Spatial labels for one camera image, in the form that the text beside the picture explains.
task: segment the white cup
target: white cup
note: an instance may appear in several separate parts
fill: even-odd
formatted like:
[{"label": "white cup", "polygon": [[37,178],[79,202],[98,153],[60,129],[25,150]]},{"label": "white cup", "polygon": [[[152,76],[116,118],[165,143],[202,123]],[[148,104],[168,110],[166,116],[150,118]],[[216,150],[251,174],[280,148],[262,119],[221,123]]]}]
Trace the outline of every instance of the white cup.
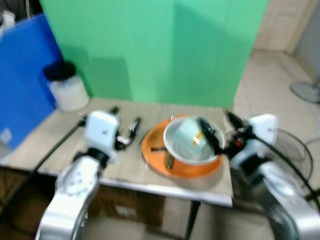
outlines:
[{"label": "white cup", "polygon": [[207,145],[206,137],[195,118],[187,118],[176,129],[173,141],[190,156],[199,156]]}]

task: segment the white bowl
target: white bowl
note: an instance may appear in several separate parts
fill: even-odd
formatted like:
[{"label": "white bowl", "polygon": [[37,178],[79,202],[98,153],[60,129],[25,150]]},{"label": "white bowl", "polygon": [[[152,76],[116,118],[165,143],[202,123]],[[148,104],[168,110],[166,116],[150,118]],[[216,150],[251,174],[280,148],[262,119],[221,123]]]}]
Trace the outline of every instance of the white bowl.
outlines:
[{"label": "white bowl", "polygon": [[[163,141],[165,148],[167,151],[177,160],[189,164],[189,165],[204,165],[208,163],[212,163],[218,159],[218,156],[214,154],[211,147],[206,144],[201,151],[201,154],[190,155],[187,151],[183,149],[183,147],[179,146],[178,143],[175,142],[173,135],[175,134],[177,128],[180,124],[186,120],[187,118],[197,119],[199,116],[186,116],[186,117],[178,117],[172,122],[170,122],[163,133]],[[216,129],[217,135],[216,137],[219,140],[219,145],[223,149],[225,147],[225,136],[220,128],[210,122],[210,125]]]}]

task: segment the table leg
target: table leg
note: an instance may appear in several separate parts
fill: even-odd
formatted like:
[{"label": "table leg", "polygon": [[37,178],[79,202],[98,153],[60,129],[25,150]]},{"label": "table leg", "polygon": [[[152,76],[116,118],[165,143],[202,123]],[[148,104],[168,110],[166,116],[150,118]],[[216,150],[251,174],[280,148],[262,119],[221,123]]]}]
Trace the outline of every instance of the table leg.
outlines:
[{"label": "table leg", "polygon": [[188,225],[186,227],[186,231],[184,235],[184,240],[189,240],[191,236],[200,205],[201,205],[200,201],[191,201],[190,214],[188,219]]}]

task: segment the wall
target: wall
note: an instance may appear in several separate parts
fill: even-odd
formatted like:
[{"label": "wall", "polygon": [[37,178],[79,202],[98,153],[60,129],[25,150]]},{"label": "wall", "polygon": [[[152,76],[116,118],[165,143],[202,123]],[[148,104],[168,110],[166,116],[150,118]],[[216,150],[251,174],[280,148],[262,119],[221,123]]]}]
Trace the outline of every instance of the wall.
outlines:
[{"label": "wall", "polygon": [[320,3],[318,2],[298,45],[293,53],[294,58],[305,72],[316,80],[319,75],[319,37],[320,36]]},{"label": "wall", "polygon": [[41,0],[91,96],[230,107],[267,0]]},{"label": "wall", "polygon": [[269,0],[254,48],[285,51],[311,1],[317,0]]}]

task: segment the black lid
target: black lid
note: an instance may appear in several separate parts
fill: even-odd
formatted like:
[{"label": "black lid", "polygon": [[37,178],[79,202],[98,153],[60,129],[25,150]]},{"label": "black lid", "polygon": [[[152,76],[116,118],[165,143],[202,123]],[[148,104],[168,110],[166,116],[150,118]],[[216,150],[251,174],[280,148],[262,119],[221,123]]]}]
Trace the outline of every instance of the black lid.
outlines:
[{"label": "black lid", "polygon": [[44,75],[49,81],[64,81],[76,75],[76,67],[70,61],[56,61],[43,69]]}]

